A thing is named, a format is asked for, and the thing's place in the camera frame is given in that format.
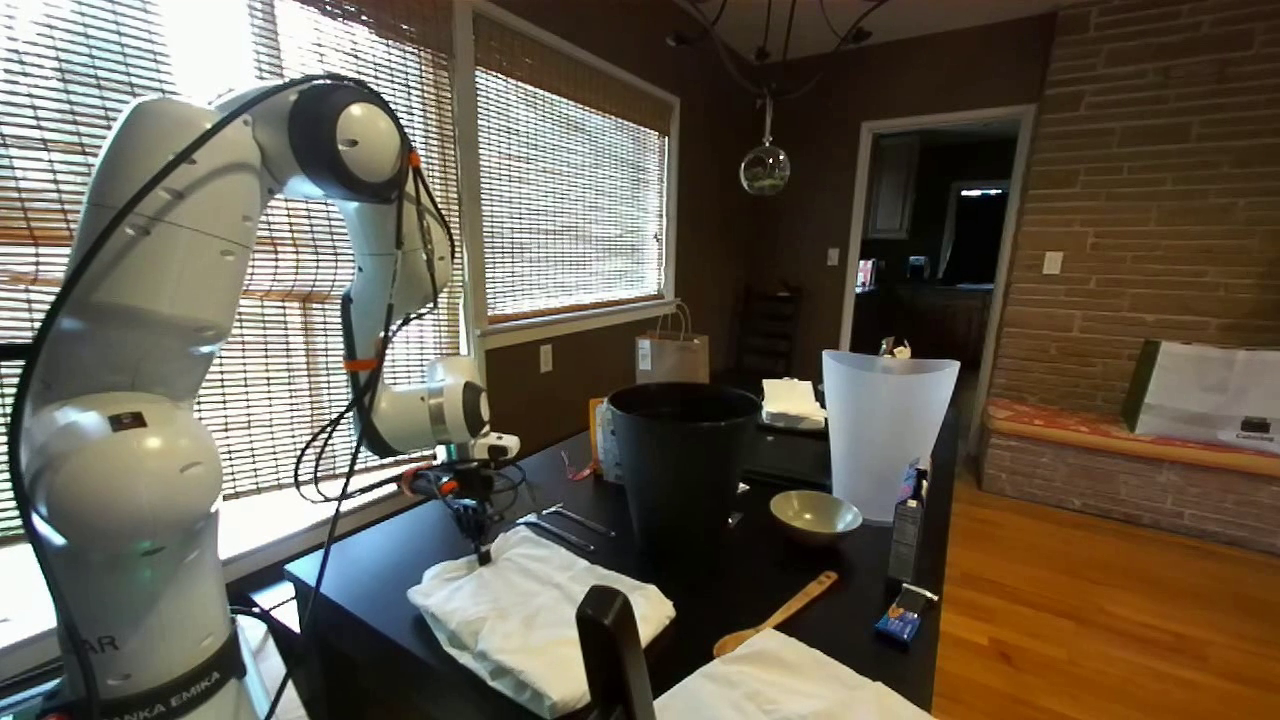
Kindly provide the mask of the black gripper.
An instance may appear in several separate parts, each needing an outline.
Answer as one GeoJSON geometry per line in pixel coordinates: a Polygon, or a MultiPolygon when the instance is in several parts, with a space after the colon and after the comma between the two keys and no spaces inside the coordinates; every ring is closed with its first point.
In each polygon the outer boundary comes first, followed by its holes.
{"type": "Polygon", "coordinates": [[[506,521],[498,473],[484,466],[443,466],[431,490],[455,528],[478,542],[478,564],[491,564],[491,528],[506,521]]]}

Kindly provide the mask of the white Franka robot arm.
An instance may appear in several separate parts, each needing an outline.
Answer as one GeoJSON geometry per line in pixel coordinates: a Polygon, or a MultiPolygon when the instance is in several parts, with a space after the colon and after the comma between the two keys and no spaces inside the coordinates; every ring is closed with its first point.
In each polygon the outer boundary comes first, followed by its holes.
{"type": "Polygon", "coordinates": [[[216,552],[225,466],[197,398],[281,197],[337,205],[354,242],[340,322],[361,445],[491,440],[473,361],[385,380],[397,332],[455,279],[459,245],[376,87],[322,71],[216,105],[130,105],[14,399],[14,490],[63,658],[39,720],[252,720],[216,552]]]}

